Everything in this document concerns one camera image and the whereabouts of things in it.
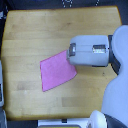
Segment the pink towel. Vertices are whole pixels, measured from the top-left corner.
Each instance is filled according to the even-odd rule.
[[[77,74],[75,66],[66,60],[66,51],[41,61],[40,70],[43,91],[63,84]]]

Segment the wooden table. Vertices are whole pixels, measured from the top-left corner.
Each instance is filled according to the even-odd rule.
[[[68,49],[76,35],[109,35],[121,25],[116,7],[10,11],[2,65],[5,111],[11,120],[89,117],[101,110],[111,66],[77,66],[77,76],[42,92],[40,61]]]

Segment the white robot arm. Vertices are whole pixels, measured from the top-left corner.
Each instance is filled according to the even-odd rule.
[[[128,127],[128,26],[119,27],[109,43],[107,36],[76,36],[71,39],[67,59],[73,65],[107,66],[118,76],[106,87],[101,112],[94,111],[87,128]]]

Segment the wood grain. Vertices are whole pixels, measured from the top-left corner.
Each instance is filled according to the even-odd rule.
[[[73,80],[42,92],[40,61],[68,49],[76,35],[110,35],[120,25],[116,7],[10,11],[1,57],[7,118],[76,118],[100,111],[105,87],[116,76],[110,65],[77,66]]]

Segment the pink cloth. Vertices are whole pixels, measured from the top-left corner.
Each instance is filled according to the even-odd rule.
[[[66,51],[41,61],[40,70],[43,91],[63,84],[77,74],[75,66],[66,60]]]

